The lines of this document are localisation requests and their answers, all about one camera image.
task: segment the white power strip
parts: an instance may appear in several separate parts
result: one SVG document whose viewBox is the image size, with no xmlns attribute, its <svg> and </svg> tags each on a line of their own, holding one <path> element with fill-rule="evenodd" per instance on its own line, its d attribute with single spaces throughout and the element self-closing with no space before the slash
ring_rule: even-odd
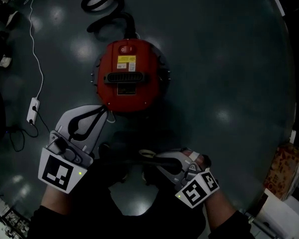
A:
<svg viewBox="0 0 299 239">
<path fill-rule="evenodd" d="M 29 107 L 29 111 L 28 111 L 28 116 L 26 118 L 26 120 L 30 124 L 33 124 L 33 125 L 35 124 L 36 114 L 37 114 L 37 111 L 39 110 L 39 106 L 40 106 L 40 101 L 37 98 L 32 98 L 30 107 Z"/>
</svg>

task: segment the white cable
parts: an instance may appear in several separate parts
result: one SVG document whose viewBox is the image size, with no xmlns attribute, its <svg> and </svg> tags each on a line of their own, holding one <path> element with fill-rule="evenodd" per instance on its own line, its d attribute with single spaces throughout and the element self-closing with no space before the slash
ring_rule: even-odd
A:
<svg viewBox="0 0 299 239">
<path fill-rule="evenodd" d="M 31 15 L 32 15 L 32 12 L 33 12 L 33 8 L 32 8 L 32 3 L 33 3 L 34 0 L 31 1 L 31 4 L 30 4 L 30 8 L 31 8 L 31 12 L 30 12 L 30 15 L 29 15 L 29 21 L 30 21 L 30 37 L 32 39 L 32 43 L 33 43 L 33 46 L 32 46 L 32 52 L 33 52 L 33 55 L 34 57 L 36 58 L 37 62 L 38 62 L 38 66 L 39 66 L 39 70 L 40 70 L 40 73 L 41 73 L 41 76 L 42 76 L 42 82 L 41 82 L 41 87 L 40 87 L 40 90 L 38 92 L 38 94 L 36 95 L 36 98 L 38 99 L 39 95 L 40 95 L 40 92 L 41 92 L 41 89 L 42 89 L 42 86 L 43 86 L 43 81 L 44 81 L 44 76 L 43 76 L 43 73 L 42 73 L 42 70 L 41 70 L 41 66 L 40 66 L 40 61 L 39 59 L 37 58 L 35 52 L 34 52 L 34 39 L 33 39 L 33 36 L 32 36 L 32 21 L 31 21 Z"/>
<path fill-rule="evenodd" d="M 112 111 L 111 111 L 111 114 L 112 114 L 112 117 L 113 117 L 114 120 L 111 121 L 111 120 L 108 120 L 108 119 L 107 119 L 106 121 L 107 121 L 108 123 L 114 124 L 114 123 L 116 122 L 116 118 L 115 118 L 115 115 L 113 114 Z"/>
</svg>

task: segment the vacuum hose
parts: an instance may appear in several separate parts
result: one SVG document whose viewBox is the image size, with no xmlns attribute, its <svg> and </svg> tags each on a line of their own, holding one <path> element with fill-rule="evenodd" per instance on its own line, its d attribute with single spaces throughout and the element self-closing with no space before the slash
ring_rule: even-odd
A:
<svg viewBox="0 0 299 239">
<path fill-rule="evenodd" d="M 90 1 L 91 0 L 82 0 L 81 8 L 84 9 L 85 11 L 93 11 L 94 9 L 106 3 L 108 0 L 101 0 L 96 4 L 88 5 Z M 127 12 L 122 12 L 125 5 L 124 0 L 114 0 L 114 1 L 117 2 L 117 7 L 114 9 L 114 11 L 111 12 L 108 16 L 105 16 L 97 20 L 96 22 L 92 23 L 91 25 L 89 25 L 87 31 L 89 33 L 99 32 L 103 26 L 109 24 L 113 19 L 123 18 L 126 21 L 126 25 L 127 25 L 124 39 L 136 39 L 137 35 L 136 35 L 135 23 L 133 17 Z"/>
</svg>

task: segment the white shoe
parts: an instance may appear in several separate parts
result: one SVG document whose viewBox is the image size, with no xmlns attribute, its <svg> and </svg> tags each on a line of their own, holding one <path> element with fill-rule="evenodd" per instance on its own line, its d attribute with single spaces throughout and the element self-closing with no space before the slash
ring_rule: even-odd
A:
<svg viewBox="0 0 299 239">
<path fill-rule="evenodd" d="M 8 18 L 8 21 L 7 21 L 6 25 L 5 25 L 5 27 L 7 27 L 7 26 L 11 23 L 13 17 L 14 17 L 17 13 L 18 13 L 18 11 L 16 10 L 13 14 L 10 14 L 10 15 L 9 15 L 9 18 Z"/>
<path fill-rule="evenodd" d="M 11 61 L 12 61 L 12 58 L 8 58 L 5 55 L 3 55 L 3 57 L 0 61 L 0 66 L 7 68 L 10 65 Z"/>
</svg>

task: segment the red power switch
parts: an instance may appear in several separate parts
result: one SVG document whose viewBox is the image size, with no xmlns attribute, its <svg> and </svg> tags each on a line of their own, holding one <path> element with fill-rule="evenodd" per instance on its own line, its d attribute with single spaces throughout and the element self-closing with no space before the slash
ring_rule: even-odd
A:
<svg viewBox="0 0 299 239">
<path fill-rule="evenodd" d="M 120 47 L 120 54 L 135 54 L 136 53 L 136 47 L 134 45 L 124 45 Z"/>
</svg>

